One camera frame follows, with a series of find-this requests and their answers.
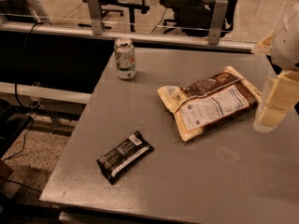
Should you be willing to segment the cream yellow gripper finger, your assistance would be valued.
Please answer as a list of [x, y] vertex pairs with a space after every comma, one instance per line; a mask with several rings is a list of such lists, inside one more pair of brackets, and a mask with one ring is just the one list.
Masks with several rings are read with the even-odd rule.
[[253, 128], [259, 133], [270, 133], [299, 102], [299, 72], [283, 69], [278, 75], [269, 76], [261, 98]]

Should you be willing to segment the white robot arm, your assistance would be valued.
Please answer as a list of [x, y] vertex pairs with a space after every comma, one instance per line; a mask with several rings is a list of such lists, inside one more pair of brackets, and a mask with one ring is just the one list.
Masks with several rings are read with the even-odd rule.
[[263, 84], [254, 129], [270, 133], [299, 102], [299, 5], [296, 4], [274, 30], [270, 58], [281, 72]]

